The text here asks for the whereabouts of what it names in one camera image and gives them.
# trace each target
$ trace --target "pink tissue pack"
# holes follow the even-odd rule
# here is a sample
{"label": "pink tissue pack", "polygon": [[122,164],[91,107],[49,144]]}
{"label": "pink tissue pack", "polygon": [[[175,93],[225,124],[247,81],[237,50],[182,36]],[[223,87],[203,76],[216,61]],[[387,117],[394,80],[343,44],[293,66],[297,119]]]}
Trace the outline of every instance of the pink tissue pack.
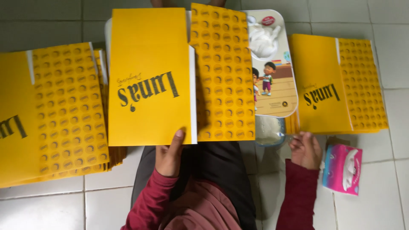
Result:
{"label": "pink tissue pack", "polygon": [[362,149],[328,145],[322,185],[337,192],[358,195]]}

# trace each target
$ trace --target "cartoon boy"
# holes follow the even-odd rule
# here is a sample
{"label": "cartoon boy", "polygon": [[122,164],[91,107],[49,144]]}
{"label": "cartoon boy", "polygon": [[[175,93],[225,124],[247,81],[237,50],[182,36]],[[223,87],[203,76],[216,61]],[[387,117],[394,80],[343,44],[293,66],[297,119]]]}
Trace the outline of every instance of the cartoon boy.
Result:
{"label": "cartoon boy", "polygon": [[257,101],[256,92],[257,92],[257,95],[260,96],[260,91],[258,90],[258,87],[256,85],[256,83],[258,81],[259,81],[259,79],[258,79],[258,70],[253,67],[254,110],[257,110],[257,107],[256,107],[256,101]]}
{"label": "cartoon boy", "polygon": [[273,84],[272,74],[276,72],[276,65],[271,61],[264,64],[263,91],[261,94],[265,95],[265,90],[268,90],[267,96],[271,96],[271,85]]}

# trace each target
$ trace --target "luna's logo text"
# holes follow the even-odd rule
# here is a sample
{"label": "luna's logo text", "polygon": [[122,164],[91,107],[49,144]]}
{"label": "luna's logo text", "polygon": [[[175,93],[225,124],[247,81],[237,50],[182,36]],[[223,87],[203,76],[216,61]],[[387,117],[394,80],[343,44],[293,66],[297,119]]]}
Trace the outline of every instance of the luna's logo text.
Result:
{"label": "luna's logo text", "polygon": [[312,105],[314,109],[317,109],[316,105],[314,105],[311,102],[310,96],[312,97],[312,100],[315,103],[318,103],[319,101],[323,101],[325,99],[328,99],[333,96],[331,93],[331,89],[333,90],[332,93],[334,93],[335,97],[337,98],[337,101],[340,101],[337,90],[335,89],[334,84],[330,84],[321,88],[318,88],[314,91],[310,91],[310,93],[304,93],[304,99],[307,101],[307,106]]}
{"label": "luna's logo text", "polygon": [[20,132],[21,138],[27,137],[27,134],[24,131],[23,125],[20,122],[20,119],[18,118],[18,115],[13,116],[9,119],[6,119],[2,122],[0,122],[0,136],[1,138],[5,138],[8,135],[11,135],[14,133],[13,129],[10,127],[10,120],[14,119],[14,123],[17,126],[18,131]]}
{"label": "luna's logo text", "polygon": [[[172,72],[167,72],[167,73],[164,73],[164,74],[162,74],[160,76],[152,77],[150,79],[152,87],[153,87],[153,91],[155,92],[155,95],[166,91],[165,85],[163,84],[163,80],[162,80],[162,77],[165,74],[168,77],[168,81],[169,81],[169,85],[170,85],[170,87],[172,89],[173,97],[178,97],[179,94],[178,94],[178,90],[176,89],[175,82],[173,81]],[[146,80],[138,82],[137,84],[133,84],[131,86],[128,86],[127,89],[128,89],[128,91],[130,93],[131,99],[134,102],[138,102],[141,99],[141,96],[146,99],[146,98],[153,95],[152,90],[151,90],[151,85],[149,84],[149,79],[146,79]],[[119,97],[119,99],[121,99],[124,102],[124,104],[121,103],[121,106],[127,106],[128,105],[128,98],[125,96],[125,93],[126,93],[126,91],[125,91],[124,88],[118,89],[118,97]],[[130,111],[135,112],[135,107],[132,106],[132,103],[130,104]]]}

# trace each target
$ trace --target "dark gray pants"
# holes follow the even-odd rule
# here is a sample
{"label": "dark gray pants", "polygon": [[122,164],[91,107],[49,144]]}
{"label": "dark gray pants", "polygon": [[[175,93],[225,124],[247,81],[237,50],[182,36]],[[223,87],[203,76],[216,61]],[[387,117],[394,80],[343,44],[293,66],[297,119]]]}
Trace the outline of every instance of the dark gray pants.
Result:
{"label": "dark gray pants", "polygon": [[[136,172],[131,206],[146,186],[155,167],[155,146],[146,146]],[[184,191],[190,175],[216,183],[236,209],[241,228],[256,230],[256,208],[238,142],[199,142],[182,151],[179,179],[171,191],[174,201]]]}

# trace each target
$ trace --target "red round sticker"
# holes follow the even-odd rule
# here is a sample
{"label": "red round sticker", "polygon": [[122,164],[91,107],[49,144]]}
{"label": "red round sticker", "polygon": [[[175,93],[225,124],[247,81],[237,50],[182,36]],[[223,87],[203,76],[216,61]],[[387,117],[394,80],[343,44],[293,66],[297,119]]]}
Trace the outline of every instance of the red round sticker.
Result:
{"label": "red round sticker", "polygon": [[263,20],[261,20],[261,24],[262,25],[271,25],[276,21],[276,19],[273,16],[268,16],[263,18]]}

